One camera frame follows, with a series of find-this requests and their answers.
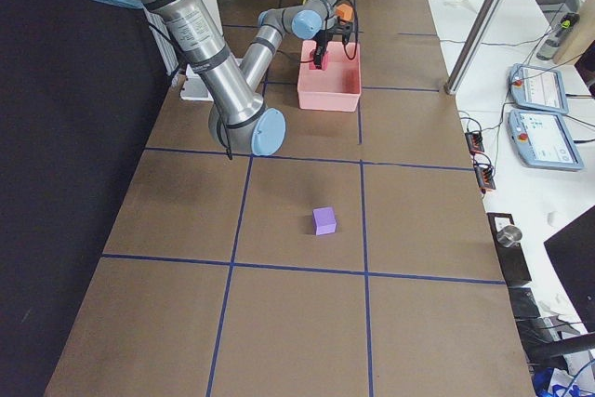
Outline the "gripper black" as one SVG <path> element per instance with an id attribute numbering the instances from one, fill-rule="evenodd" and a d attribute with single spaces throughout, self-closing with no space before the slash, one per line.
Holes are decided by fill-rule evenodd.
<path id="1" fill-rule="evenodd" d="M 310 69 L 326 70 L 329 57 L 329 52 L 326 49 L 328 42 L 333 40 L 333 31 L 320 30 L 315 34 L 313 40 L 316 43 L 316 47 L 315 50 L 311 52 Z"/>

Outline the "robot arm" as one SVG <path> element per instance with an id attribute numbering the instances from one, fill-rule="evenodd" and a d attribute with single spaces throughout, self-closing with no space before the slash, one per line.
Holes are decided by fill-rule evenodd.
<path id="1" fill-rule="evenodd" d="M 146 9 L 162 18 L 213 98 L 209 130 L 228 154 L 266 156 L 279 150 L 286 131 L 284 116 L 266 105 L 257 87 L 287 34 L 311 40 L 337 24 L 337 0 L 306 0 L 298 6 L 264 11 L 258 18 L 258 33 L 237 60 L 203 0 L 94 1 Z"/>

